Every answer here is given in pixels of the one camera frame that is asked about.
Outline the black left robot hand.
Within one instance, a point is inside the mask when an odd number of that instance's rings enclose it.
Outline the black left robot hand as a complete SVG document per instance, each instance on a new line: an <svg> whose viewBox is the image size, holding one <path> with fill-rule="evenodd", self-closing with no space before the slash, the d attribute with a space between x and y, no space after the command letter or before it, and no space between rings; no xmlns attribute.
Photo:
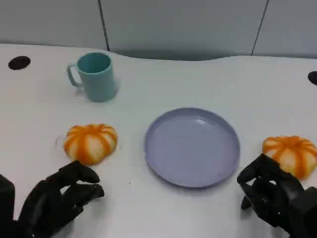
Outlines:
<svg viewBox="0 0 317 238"><path fill-rule="evenodd" d="M92 200L104 197L97 173L72 162L41 180L27 196L18 226L23 238L51 238L69 225Z"/></svg>

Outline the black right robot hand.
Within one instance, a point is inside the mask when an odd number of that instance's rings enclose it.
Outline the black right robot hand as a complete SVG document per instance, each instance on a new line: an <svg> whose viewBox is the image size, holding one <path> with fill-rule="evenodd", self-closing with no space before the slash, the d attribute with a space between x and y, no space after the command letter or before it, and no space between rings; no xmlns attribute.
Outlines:
<svg viewBox="0 0 317 238"><path fill-rule="evenodd" d="M291 238L317 236L317 189L304 189L291 173L265 154L260 154L237 177L245 196L243 211L285 230Z"/></svg>

